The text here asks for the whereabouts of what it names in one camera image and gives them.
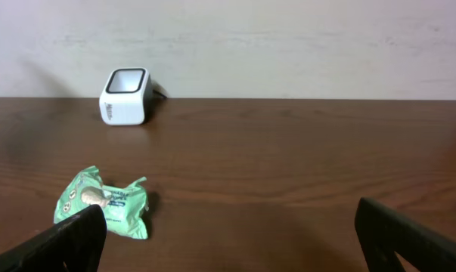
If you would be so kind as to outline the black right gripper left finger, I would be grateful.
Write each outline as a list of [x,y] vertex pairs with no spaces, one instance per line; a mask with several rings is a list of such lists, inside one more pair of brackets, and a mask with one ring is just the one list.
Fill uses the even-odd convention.
[[96,271],[107,225],[100,206],[91,205],[0,254],[0,272]]

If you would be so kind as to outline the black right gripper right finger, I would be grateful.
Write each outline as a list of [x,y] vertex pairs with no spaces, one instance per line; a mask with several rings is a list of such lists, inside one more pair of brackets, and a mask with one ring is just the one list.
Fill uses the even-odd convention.
[[403,271],[403,257],[420,272],[456,272],[456,242],[404,215],[362,197],[355,230],[368,270]]

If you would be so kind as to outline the mint green wipes pack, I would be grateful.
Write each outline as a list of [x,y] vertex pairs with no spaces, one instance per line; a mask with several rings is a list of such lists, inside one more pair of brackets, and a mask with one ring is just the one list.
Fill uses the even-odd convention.
[[110,232],[145,240],[147,227],[141,216],[148,210],[147,191],[142,186],[146,180],[141,177],[127,187],[118,188],[104,184],[96,166],[85,168],[60,195],[53,222],[57,224],[88,206],[98,205]]

